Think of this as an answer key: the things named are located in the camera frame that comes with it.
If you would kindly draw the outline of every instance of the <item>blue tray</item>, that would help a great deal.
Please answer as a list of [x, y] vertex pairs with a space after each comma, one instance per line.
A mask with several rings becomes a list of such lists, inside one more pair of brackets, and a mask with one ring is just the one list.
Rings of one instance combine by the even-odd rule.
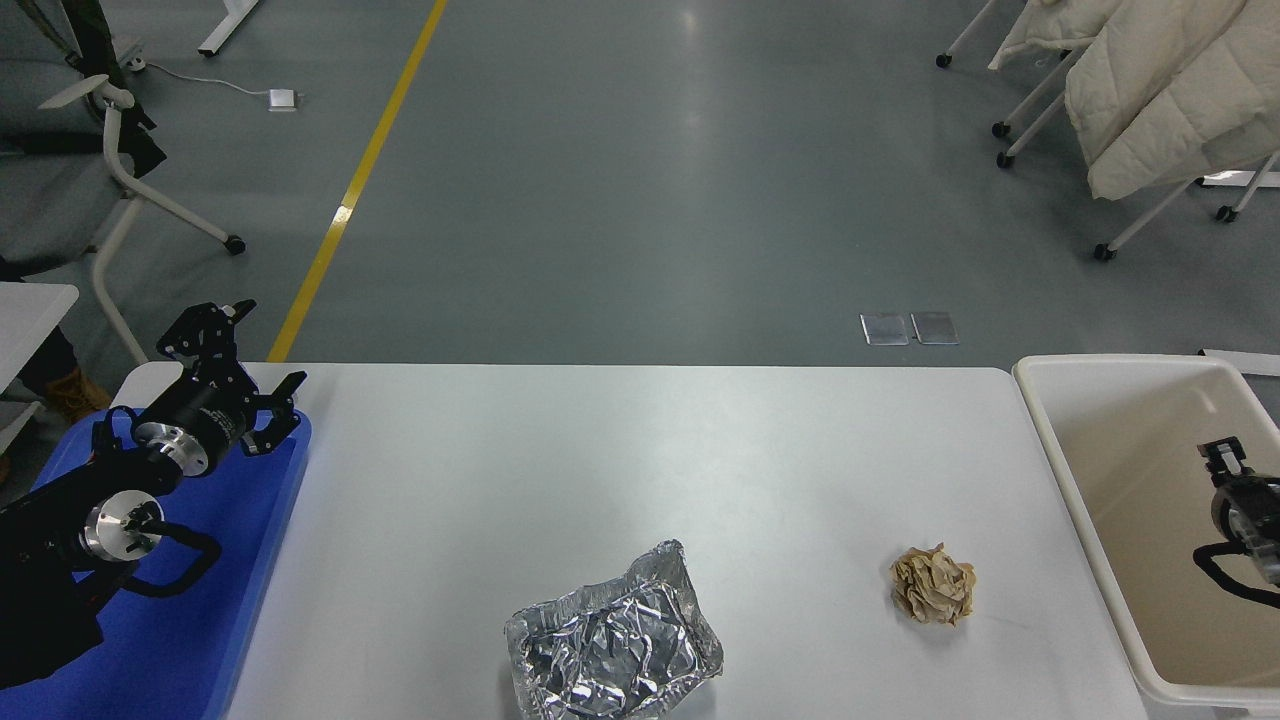
[[[101, 416], [81, 420], [67, 433], [36, 487], [84, 464], [92, 423]], [[113, 424], [128, 438], [128, 418], [116, 413]], [[246, 457], [234, 448], [214, 474], [187, 478], [161, 497], [165, 520], [216, 537], [221, 557], [177, 597], [120, 591], [97, 616], [102, 644], [44, 680], [0, 691], [0, 717], [221, 716], [302, 484], [310, 439], [311, 423], [303, 416], [275, 452]], [[125, 439], [125, 446], [132, 443]], [[137, 577], [168, 583], [195, 555], [173, 541], [161, 542], [142, 560]]]

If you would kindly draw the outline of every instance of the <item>white plastic bin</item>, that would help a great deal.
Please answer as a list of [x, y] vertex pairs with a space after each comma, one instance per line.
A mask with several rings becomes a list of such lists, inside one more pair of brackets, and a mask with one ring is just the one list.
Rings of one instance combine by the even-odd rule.
[[[1247, 465], [1280, 475], [1280, 432], [1244, 378], [1164, 355], [1027, 357], [1014, 377], [1138, 685], [1161, 702], [1280, 715], [1280, 610], [1226, 593], [1192, 562], [1222, 541], [1197, 445], [1236, 436]], [[1220, 562], [1270, 588], [1249, 560]]]

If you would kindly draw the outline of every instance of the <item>aluminum foil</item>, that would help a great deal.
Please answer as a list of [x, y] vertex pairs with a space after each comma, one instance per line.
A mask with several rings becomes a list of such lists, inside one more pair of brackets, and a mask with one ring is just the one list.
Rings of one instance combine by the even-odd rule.
[[526, 720], [653, 720], [719, 675], [724, 660], [678, 541], [621, 578], [521, 610], [506, 630]]

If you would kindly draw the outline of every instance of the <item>brown boot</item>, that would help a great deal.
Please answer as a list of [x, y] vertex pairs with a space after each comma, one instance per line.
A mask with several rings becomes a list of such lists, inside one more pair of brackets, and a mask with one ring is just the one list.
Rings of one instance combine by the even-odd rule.
[[69, 424], [111, 406], [111, 396], [84, 377], [79, 368], [45, 386], [45, 400]]

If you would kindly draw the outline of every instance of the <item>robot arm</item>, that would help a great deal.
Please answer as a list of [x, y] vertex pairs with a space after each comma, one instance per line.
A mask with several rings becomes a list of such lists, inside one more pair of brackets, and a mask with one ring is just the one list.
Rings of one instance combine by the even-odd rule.
[[1226, 542], [1196, 548], [1192, 559], [1226, 592], [1280, 609], [1280, 593], [1245, 585], [1213, 561], [1224, 555], [1247, 555], [1267, 583], [1280, 585], [1280, 478], [1244, 465], [1244, 447], [1235, 437], [1204, 443], [1199, 452], [1216, 488], [1213, 525]]
[[[260, 395], [236, 359], [234, 325], [253, 306], [188, 307], [157, 343], [169, 357], [192, 359], [182, 377], [141, 415], [109, 411], [95, 423], [88, 462], [0, 509], [0, 688], [46, 678], [100, 644], [96, 618], [116, 592], [172, 597], [216, 562], [218, 541], [166, 520], [157, 498], [212, 473], [236, 443], [247, 455], [271, 452], [301, 421], [293, 393], [305, 373]], [[116, 411], [131, 416], [136, 447], [115, 436]], [[259, 411], [271, 415], [262, 429]], [[200, 556], [164, 585], [133, 578], [166, 537]]]

